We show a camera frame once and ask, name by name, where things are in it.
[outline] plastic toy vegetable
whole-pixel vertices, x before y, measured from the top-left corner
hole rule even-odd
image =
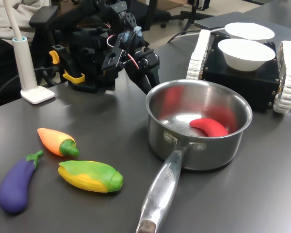
[[[77,188],[108,193],[120,190],[123,185],[123,176],[107,164],[71,160],[59,165],[59,174]]]
[[[209,118],[192,120],[190,126],[203,130],[208,137],[222,137],[228,135],[225,127],[218,121]]]
[[[45,128],[38,129],[38,134],[44,146],[54,154],[78,157],[79,151],[76,148],[75,140],[71,136]]]
[[[28,203],[28,186],[43,151],[27,155],[5,175],[0,186],[0,207],[7,213],[17,214]]]

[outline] saucepan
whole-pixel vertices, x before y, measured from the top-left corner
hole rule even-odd
[[[186,79],[154,87],[146,97],[146,108],[149,145],[165,162],[145,197],[136,232],[156,233],[171,205],[181,168],[206,171],[228,165],[252,110],[227,87]],[[207,137],[190,127],[190,121],[204,117],[221,123],[229,134]]]

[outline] toy chili pepper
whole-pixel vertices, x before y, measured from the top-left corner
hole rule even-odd
[[[38,129],[42,143],[54,154],[59,156],[79,155],[75,140],[62,132],[45,128]]]
[[[225,127],[218,121],[209,118],[192,120],[190,126],[203,130],[208,137],[222,137],[228,135]]]

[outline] pot handle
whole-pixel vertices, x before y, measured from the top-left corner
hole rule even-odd
[[[136,233],[156,233],[174,198],[187,146],[175,146],[155,177],[142,206]]]

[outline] table surface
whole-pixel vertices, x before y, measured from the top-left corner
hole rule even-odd
[[[176,39],[156,50],[160,80],[182,79],[197,37]],[[52,88],[56,100],[37,106],[17,100],[0,107],[0,183],[19,159],[39,149],[28,209],[10,216],[0,209],[0,233],[132,233],[144,197],[162,161],[147,144],[145,95],[125,75],[105,94]],[[120,192],[98,194],[61,178],[65,159],[47,151],[40,127],[72,135],[81,160],[107,163],[121,172]],[[225,169],[183,170],[161,233],[291,233],[291,112],[254,113],[238,153]]]
[[[246,14],[291,28],[291,0],[272,0]]]

